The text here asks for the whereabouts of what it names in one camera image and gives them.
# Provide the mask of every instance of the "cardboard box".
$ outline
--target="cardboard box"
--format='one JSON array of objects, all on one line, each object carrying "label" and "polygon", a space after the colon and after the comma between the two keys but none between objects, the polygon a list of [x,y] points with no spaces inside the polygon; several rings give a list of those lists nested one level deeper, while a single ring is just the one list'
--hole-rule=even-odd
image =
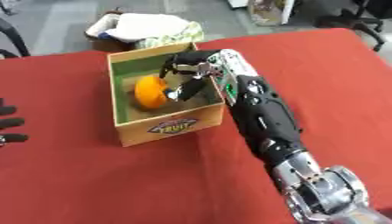
[{"label": "cardboard box", "polygon": [[[224,100],[213,79],[189,101],[170,101],[161,108],[146,110],[137,105],[133,89],[144,75],[158,75],[172,53],[192,51],[194,44],[167,45],[152,49],[108,55],[115,128],[122,146],[146,143],[221,124]],[[176,88],[190,79],[168,73],[168,86]]]}]

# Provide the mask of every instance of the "black chair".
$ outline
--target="black chair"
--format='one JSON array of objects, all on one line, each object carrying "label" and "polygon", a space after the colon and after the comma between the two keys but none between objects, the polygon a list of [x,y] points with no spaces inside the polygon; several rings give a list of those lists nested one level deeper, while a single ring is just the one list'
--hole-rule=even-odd
[{"label": "black chair", "polygon": [[[2,18],[0,18],[0,32],[4,33],[5,36],[7,36],[7,38],[19,51],[21,57],[30,56],[29,50],[27,49],[25,42],[19,35],[17,29],[15,29],[10,23],[8,23]],[[2,54],[6,59],[18,57],[16,54],[4,49],[0,49],[0,54]]]},{"label": "black chair", "polygon": [[370,0],[356,1],[360,6],[356,13],[343,9],[339,16],[319,17],[315,26],[318,28],[347,28],[354,31],[365,32],[377,41],[377,45],[374,47],[374,50],[378,52],[382,49],[382,46],[386,42],[379,33],[382,32],[384,23],[378,18],[362,17],[369,1]]}]

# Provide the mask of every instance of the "floor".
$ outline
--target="floor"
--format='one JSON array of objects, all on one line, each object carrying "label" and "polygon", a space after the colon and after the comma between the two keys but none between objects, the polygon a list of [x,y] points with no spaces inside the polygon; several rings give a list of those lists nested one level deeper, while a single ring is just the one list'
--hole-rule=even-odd
[{"label": "floor", "polygon": [[[20,0],[18,14],[7,17],[17,27],[33,55],[70,53],[91,49],[83,32],[105,11],[120,7],[122,11],[166,13],[198,21],[206,40],[272,32],[314,29],[314,18],[338,14],[343,7],[355,9],[349,0],[307,0],[289,24],[276,27],[255,26],[246,9],[231,10],[226,0]],[[392,20],[386,21],[384,36],[392,41]],[[371,38],[363,37],[370,45]],[[12,49],[5,38],[0,46]],[[392,44],[379,54],[392,64]]]}]

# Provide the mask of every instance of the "robotic arm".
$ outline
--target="robotic arm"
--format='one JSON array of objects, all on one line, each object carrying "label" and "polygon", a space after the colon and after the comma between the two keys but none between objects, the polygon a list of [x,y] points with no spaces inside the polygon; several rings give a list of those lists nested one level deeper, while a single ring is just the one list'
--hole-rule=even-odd
[{"label": "robotic arm", "polygon": [[167,73],[192,78],[168,98],[186,101],[213,77],[227,100],[238,130],[264,163],[298,223],[392,223],[368,206],[368,192],[347,168],[322,169],[300,139],[302,131],[278,93],[236,51],[181,52],[164,64]]},{"label": "robotic arm", "polygon": [[[9,116],[17,112],[15,106],[5,106],[4,100],[0,98],[0,116]],[[0,148],[8,143],[22,143],[27,140],[26,135],[22,134],[3,134],[3,130],[23,125],[25,120],[23,118],[7,118],[0,119]]]}]

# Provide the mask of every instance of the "red table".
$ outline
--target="red table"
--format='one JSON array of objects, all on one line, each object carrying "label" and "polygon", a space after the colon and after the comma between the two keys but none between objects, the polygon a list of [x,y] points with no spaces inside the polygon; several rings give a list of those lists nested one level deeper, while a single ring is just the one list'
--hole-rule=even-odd
[{"label": "red table", "polygon": [[[304,127],[323,165],[344,165],[392,207],[392,71],[350,31],[229,38]],[[102,52],[0,60],[0,96],[31,139],[0,150],[0,222],[293,223],[226,113],[220,127],[122,148]]]}]

